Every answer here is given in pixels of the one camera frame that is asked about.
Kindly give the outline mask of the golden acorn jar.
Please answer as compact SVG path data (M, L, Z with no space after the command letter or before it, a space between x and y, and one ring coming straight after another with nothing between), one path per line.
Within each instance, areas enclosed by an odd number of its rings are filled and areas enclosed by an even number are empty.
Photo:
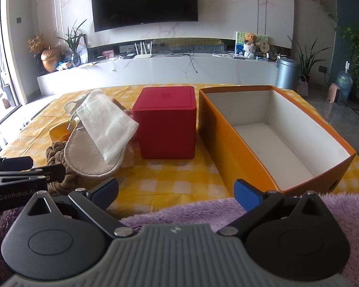
M41 53L41 61L46 71L55 71L55 65L60 61L61 52L57 47L49 47Z

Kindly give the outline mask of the white cloth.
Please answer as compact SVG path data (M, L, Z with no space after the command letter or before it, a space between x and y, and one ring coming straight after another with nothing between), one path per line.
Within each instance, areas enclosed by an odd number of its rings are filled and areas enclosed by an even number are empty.
M89 93L76 114L107 164L116 162L139 127L100 89Z

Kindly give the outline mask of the blue water jug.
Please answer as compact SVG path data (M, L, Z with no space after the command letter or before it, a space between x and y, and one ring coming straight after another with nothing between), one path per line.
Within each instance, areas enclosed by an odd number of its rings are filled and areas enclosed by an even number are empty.
M345 62L345 69L338 73L335 84L340 88L340 98L342 102L347 103L349 94L353 86L349 61Z

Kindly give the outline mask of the green plant in vase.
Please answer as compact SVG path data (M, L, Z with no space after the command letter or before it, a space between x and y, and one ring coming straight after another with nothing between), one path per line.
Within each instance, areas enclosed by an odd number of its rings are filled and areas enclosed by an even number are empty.
M83 37L84 33L80 31L81 26L86 22L87 20L84 19L84 21L79 24L79 26L75 27L72 26L72 28L67 28L67 33L64 37L58 37L58 39L64 40L66 44L68 44L68 47L71 50L71 65L73 67L78 67L81 64L81 58L78 54L78 45L80 43L80 39Z

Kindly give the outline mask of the yellow checkered tablecloth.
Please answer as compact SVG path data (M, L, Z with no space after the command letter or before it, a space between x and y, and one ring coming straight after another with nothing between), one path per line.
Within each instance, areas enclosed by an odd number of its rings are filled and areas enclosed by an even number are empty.
M102 88L111 99L131 108L144 86L120 86ZM67 102L83 95L79 91L62 95L41 112L0 153L4 157L30 156L34 166L47 163L46 150L52 141L49 130L69 119L64 110ZM197 135L195 157L191 160L145 160L141 158L137 142L132 142L133 167L120 168L115 173L119 181L119 195L108 208L111 214L127 217L150 213L175 205L207 201L233 196L233 180L227 185L222 181L202 140ZM342 177L333 193L359 193L359 155Z

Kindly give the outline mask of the white wifi router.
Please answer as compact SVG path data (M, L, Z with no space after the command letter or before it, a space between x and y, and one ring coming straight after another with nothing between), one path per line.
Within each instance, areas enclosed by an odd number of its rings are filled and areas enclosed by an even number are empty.
M136 49L136 55L134 56L134 59L145 59L152 57L152 42L140 42L139 45L137 43L134 43L134 45Z

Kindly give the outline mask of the purple fluffy blanket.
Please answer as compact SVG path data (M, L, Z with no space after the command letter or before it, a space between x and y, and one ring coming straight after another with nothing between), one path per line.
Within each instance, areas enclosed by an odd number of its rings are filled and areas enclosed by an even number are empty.
M232 198L119 220L109 237L36 193L5 236L7 286L359 286L359 196L287 198L243 235Z

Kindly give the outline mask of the white marble tv bench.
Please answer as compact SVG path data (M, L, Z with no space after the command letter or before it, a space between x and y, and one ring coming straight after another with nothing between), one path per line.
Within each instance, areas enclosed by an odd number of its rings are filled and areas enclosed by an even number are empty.
M210 54L107 60L37 77L42 95L153 84L275 85L277 64Z

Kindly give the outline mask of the teddy bear figure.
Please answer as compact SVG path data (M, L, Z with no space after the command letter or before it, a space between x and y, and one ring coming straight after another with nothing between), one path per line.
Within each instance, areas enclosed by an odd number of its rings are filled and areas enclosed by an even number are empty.
M253 33L246 33L244 35L244 57L248 60L255 58L256 39L257 37Z

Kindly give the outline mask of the brown braided plush towel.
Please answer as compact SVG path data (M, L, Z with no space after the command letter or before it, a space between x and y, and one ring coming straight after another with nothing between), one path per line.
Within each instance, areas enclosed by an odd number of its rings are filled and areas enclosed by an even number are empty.
M48 192L53 196L68 195L76 188L77 174L65 159L66 141L55 141L46 150L47 166L52 167Z

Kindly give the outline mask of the black wall television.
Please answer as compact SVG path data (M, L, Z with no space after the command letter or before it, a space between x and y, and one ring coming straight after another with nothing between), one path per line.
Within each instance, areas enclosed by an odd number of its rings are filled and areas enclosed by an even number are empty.
M198 0L91 0L96 32L162 22L198 21Z

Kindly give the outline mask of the beige bath mitt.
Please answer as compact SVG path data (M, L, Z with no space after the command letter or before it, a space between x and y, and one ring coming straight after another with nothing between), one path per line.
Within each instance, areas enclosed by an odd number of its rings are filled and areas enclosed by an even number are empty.
M76 174L93 179L110 177L120 168L133 166L133 150L127 145L115 158L107 163L89 136L84 126L79 123L69 136L64 149L67 166Z

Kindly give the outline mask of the orange cardboard box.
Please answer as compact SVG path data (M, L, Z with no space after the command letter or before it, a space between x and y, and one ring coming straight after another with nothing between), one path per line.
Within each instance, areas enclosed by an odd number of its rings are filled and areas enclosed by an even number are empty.
M356 151L331 125L274 86L199 91L198 132L230 194L238 179L265 192L329 193Z

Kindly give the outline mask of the red square box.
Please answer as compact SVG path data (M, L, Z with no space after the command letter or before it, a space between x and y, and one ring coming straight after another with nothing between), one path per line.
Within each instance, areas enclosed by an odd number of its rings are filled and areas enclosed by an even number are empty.
M196 98L192 86L146 87L132 108L144 159L193 159Z

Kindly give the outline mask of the potted floor plant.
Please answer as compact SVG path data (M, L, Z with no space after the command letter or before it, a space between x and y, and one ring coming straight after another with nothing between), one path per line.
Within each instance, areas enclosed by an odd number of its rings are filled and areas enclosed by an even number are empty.
M293 48L296 50L296 60L298 61L300 66L296 93L299 94L301 97L308 97L311 69L318 62L324 61L324 59L318 59L317 56L320 53L330 49L330 47L324 47L320 50L316 50L315 45L318 41L318 39L316 38L310 49L307 50L307 46L305 45L304 47L302 47L296 38L291 39L289 37L288 39L291 41Z

